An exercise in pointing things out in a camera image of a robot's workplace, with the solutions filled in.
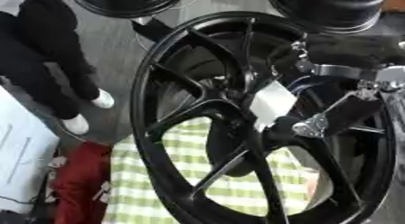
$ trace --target checkered fabric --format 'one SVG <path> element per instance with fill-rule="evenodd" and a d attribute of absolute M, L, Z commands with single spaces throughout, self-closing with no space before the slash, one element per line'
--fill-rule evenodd
<path fill-rule="evenodd" d="M 163 142 L 174 165 L 192 185 L 200 181 L 212 168 L 205 145 L 211 120 L 199 117 L 173 127 L 165 133 Z M 103 224 L 178 223 L 157 198 L 149 181 L 133 136 L 114 147 L 111 159 L 112 191 Z M 288 214 L 303 211 L 310 201 L 307 169 L 282 148 L 268 157 L 275 181 Z M 245 177 L 221 177 L 207 191 L 213 201 L 228 208 L 264 216 L 267 201 L 256 174 Z"/>

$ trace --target white sneaker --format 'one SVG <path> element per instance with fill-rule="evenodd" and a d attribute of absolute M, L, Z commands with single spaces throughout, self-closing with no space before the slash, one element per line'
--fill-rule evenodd
<path fill-rule="evenodd" d="M 112 108 L 114 107 L 115 104 L 113 97 L 103 89 L 99 90 L 99 97 L 94 100 L 91 100 L 91 102 L 95 106 L 105 109 Z"/>
<path fill-rule="evenodd" d="M 74 135 L 85 135 L 89 132 L 89 122 L 82 114 L 78 114 L 73 119 L 63 119 L 62 123 Z"/>

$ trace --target red bag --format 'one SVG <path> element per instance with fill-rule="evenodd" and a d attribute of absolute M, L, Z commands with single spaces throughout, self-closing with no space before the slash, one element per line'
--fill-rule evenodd
<path fill-rule="evenodd" d="M 109 182 L 111 148 L 84 143 L 68 157 L 57 172 L 53 189 L 60 198 L 55 224 L 99 224 L 107 203 L 100 201 L 100 189 Z"/>

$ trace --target leg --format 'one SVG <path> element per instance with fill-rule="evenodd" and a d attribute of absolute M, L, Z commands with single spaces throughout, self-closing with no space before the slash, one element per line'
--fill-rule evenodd
<path fill-rule="evenodd" d="M 50 107 L 61 119 L 71 119 L 79 114 L 72 100 L 61 93 L 46 67 L 43 56 L 31 50 L 16 36 L 15 18 L 0 13 L 0 75 L 23 88 L 39 103 Z"/>
<path fill-rule="evenodd" d="M 61 66 L 78 96 L 87 100 L 99 96 L 75 32 L 77 19 L 62 0 L 27 0 L 18 19 L 25 36 Z"/>

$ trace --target gray floor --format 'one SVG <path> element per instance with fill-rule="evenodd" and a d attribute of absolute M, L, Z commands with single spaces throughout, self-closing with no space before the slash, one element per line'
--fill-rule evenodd
<path fill-rule="evenodd" d="M 113 144 L 131 133 L 128 118 L 128 93 L 137 70 L 151 44 L 147 40 L 135 38 L 130 23 L 126 20 L 109 19 L 91 14 L 71 0 L 66 0 L 74 8 L 80 19 L 79 33 L 82 45 L 89 62 L 98 69 L 97 81 L 99 85 L 111 92 L 117 100 L 114 109 L 100 110 L 86 103 L 80 103 L 82 112 L 91 125 L 90 133 L 83 138 L 104 144 Z M 199 15 L 219 11 L 248 10 L 276 14 L 268 0 L 183 0 L 159 17 L 167 24 L 175 26 L 179 23 Z M 369 33 L 395 33 L 389 28 L 377 28 Z M 34 107 L 34 112 L 42 117 L 55 132 L 62 135 L 62 145 L 69 151 L 77 141 L 65 135 L 55 124 L 55 120 L 47 116 L 48 112 L 42 107 Z M 391 194 L 381 207 L 380 211 L 372 217 L 372 223 L 399 224 L 405 218 L 405 188 L 395 181 Z"/>

